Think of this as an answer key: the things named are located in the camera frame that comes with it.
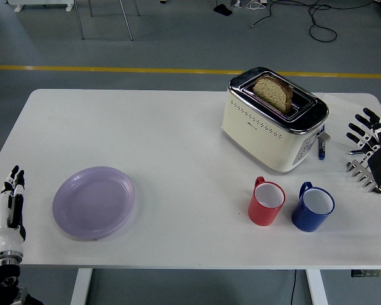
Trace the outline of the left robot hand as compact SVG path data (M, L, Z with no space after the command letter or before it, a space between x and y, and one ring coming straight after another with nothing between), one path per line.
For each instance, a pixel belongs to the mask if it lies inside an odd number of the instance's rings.
M26 236L22 222L24 191L24 171L15 165L0 193L0 255L23 257L22 243Z

